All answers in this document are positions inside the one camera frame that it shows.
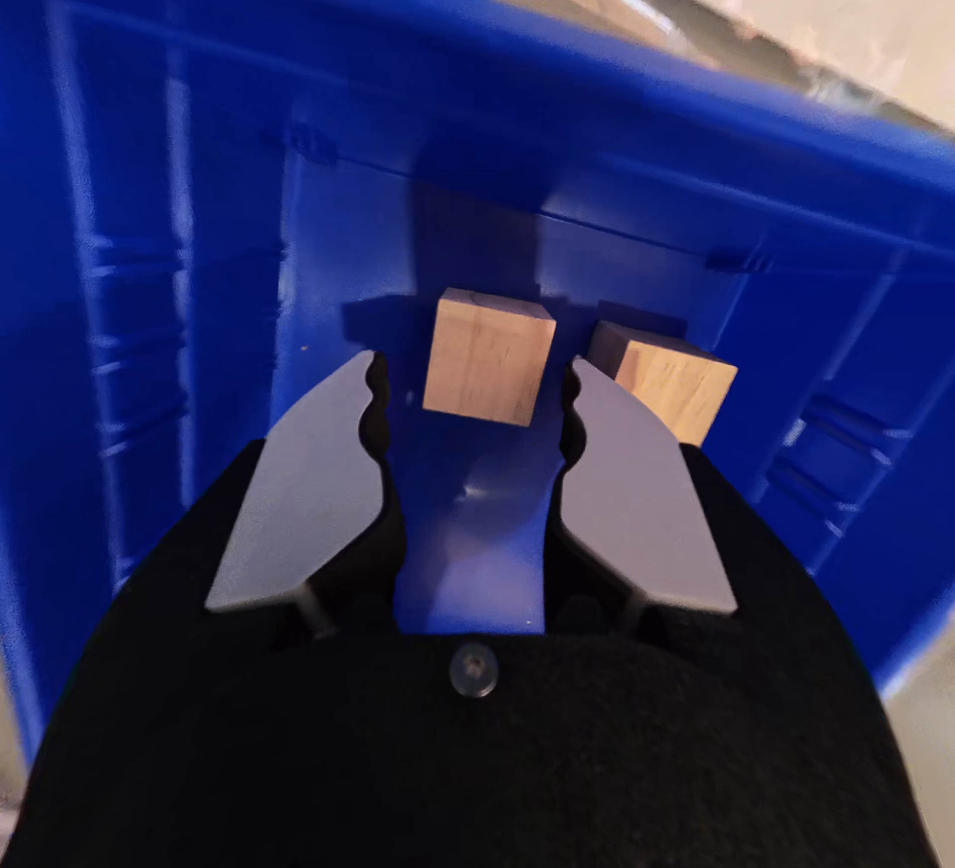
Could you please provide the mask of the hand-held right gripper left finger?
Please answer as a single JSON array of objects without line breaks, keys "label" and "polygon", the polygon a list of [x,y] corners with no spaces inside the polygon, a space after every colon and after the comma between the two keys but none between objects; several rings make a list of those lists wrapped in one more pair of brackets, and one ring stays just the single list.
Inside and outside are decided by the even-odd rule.
[{"label": "hand-held right gripper left finger", "polygon": [[388,365],[364,350],[272,427],[205,609],[293,607],[316,638],[395,634],[407,532],[391,469]]}]

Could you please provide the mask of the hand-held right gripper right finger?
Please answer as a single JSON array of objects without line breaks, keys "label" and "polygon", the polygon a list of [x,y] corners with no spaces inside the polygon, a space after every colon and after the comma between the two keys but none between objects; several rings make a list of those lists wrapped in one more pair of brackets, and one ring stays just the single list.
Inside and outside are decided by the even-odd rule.
[{"label": "hand-held right gripper right finger", "polygon": [[566,367],[561,401],[545,631],[629,636],[657,608],[734,616],[734,590],[676,436],[581,357]]}]

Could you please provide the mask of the light wood cube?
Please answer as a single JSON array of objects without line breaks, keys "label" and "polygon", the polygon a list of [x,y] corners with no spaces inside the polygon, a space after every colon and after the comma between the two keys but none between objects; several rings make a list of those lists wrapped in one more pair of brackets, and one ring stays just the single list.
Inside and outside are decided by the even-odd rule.
[{"label": "light wood cube", "polygon": [[422,407],[527,428],[556,324],[537,303],[446,289],[437,302]]},{"label": "light wood cube", "polygon": [[737,367],[688,342],[600,321],[587,360],[646,405],[684,444],[701,447]]}]

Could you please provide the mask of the blue plastic bin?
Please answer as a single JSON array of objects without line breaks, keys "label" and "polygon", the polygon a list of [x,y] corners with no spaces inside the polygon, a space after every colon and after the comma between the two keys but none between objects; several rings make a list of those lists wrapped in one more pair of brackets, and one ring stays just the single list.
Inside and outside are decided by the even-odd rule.
[{"label": "blue plastic bin", "polygon": [[[494,0],[1,0],[2,633],[28,762],[235,455],[388,361],[412,632],[543,627],[599,321],[737,367],[705,452],[881,689],[953,611],[953,142]],[[422,407],[448,288],[556,321],[527,428]]]}]

